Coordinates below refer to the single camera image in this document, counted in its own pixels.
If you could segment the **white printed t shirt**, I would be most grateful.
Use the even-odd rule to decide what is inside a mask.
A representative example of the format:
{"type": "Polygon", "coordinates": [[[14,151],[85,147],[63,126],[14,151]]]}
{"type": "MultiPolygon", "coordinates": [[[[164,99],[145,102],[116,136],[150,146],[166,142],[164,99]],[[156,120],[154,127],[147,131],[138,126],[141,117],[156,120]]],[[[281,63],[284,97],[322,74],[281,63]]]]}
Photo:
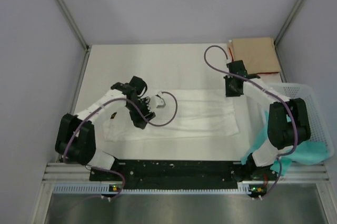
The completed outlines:
{"type": "Polygon", "coordinates": [[[224,90],[170,90],[166,106],[144,130],[136,128],[126,108],[103,125],[104,142],[226,137],[239,132],[234,103],[224,90]]]}

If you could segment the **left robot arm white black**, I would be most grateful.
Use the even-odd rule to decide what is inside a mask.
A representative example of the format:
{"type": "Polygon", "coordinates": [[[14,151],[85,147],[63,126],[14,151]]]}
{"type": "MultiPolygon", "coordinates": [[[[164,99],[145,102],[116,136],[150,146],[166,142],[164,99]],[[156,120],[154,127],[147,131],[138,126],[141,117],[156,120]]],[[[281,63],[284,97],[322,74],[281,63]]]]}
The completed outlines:
{"type": "Polygon", "coordinates": [[[133,125],[144,129],[147,122],[155,118],[155,113],[148,107],[150,98],[143,98],[147,84],[137,76],[130,82],[117,82],[96,102],[87,109],[72,115],[65,114],[60,122],[55,150],[64,161],[77,162],[101,168],[101,174],[108,180],[119,175],[119,167],[114,164],[115,158],[100,150],[97,146],[98,129],[117,114],[122,108],[129,111],[133,125]]]}

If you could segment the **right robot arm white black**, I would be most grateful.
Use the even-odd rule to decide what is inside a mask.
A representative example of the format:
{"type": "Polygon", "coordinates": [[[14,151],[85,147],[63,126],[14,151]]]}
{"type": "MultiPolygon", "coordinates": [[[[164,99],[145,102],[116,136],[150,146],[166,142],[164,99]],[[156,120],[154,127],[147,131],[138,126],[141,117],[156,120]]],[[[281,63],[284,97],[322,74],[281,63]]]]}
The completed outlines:
{"type": "Polygon", "coordinates": [[[296,149],[311,136],[306,102],[302,98],[291,99],[254,74],[248,74],[243,61],[227,64],[225,94],[227,97],[245,95],[258,103],[268,113],[267,137],[260,147],[250,153],[245,163],[249,178],[256,180],[274,161],[296,149]]]}

